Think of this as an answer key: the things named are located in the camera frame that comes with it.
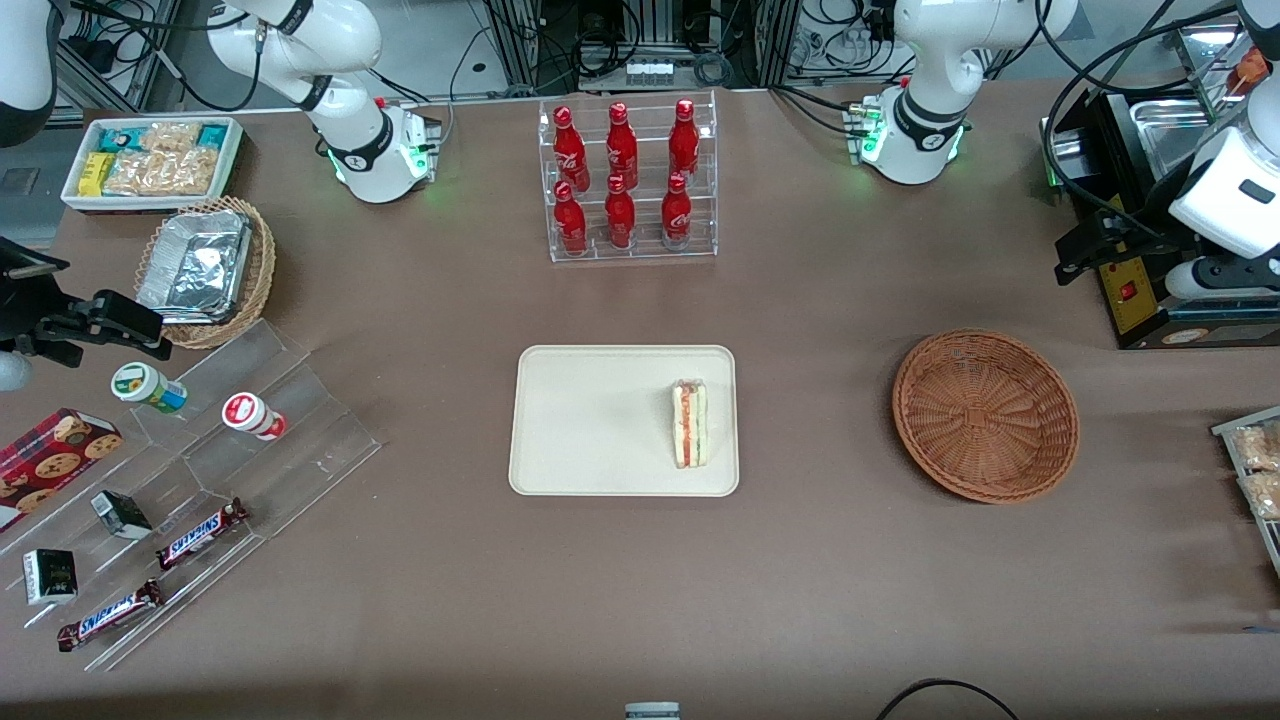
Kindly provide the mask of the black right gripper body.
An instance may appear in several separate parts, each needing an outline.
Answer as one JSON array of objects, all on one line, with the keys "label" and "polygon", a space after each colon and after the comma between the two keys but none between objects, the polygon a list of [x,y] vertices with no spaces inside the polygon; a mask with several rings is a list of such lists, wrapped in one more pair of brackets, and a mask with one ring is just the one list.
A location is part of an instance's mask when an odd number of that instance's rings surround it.
[{"label": "black right gripper body", "polygon": [[92,340],[78,299],[64,293],[55,274],[69,263],[1,240],[1,340],[47,333],[55,340]]}]

